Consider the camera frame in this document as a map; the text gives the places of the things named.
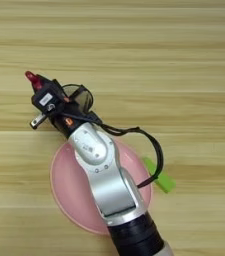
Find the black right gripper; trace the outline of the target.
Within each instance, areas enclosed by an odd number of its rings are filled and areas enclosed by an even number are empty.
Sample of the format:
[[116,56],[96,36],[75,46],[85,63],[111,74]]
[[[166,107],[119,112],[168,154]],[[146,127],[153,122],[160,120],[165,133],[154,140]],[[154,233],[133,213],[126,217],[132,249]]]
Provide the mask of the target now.
[[93,96],[86,87],[62,87],[60,92],[64,100],[52,89],[43,88],[53,84],[58,88],[62,85],[56,79],[48,79],[37,74],[36,88],[31,97],[32,104],[40,111],[30,126],[37,129],[46,119],[68,138],[84,123],[101,124],[101,119],[90,110],[93,105]]

